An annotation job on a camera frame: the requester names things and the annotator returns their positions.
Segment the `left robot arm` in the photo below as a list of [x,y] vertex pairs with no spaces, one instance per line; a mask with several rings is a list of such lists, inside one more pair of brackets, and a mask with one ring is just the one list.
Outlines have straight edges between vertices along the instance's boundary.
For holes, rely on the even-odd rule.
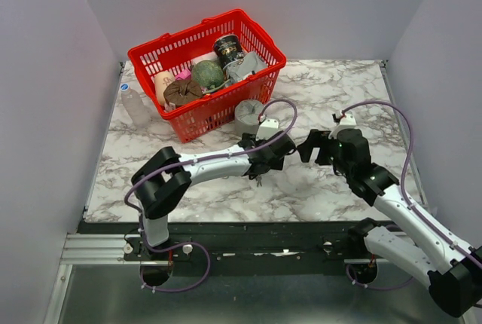
[[179,154],[171,146],[162,148],[131,178],[130,194],[141,204],[141,251],[151,260],[166,254],[168,215],[191,186],[225,177],[256,179],[281,170],[284,157],[295,150],[294,141],[282,132],[270,139],[245,134],[237,144],[206,154]]

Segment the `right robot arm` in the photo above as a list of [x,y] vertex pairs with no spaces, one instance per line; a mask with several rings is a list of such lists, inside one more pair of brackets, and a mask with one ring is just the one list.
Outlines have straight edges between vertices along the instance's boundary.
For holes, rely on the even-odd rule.
[[339,133],[311,130],[297,151],[303,162],[313,149],[316,163],[331,166],[350,190],[389,217],[410,239],[407,243],[370,219],[346,239],[348,252],[369,252],[392,262],[429,291],[447,314],[461,317],[481,300],[481,250],[457,237],[402,191],[401,181],[371,160],[369,143],[359,129]]

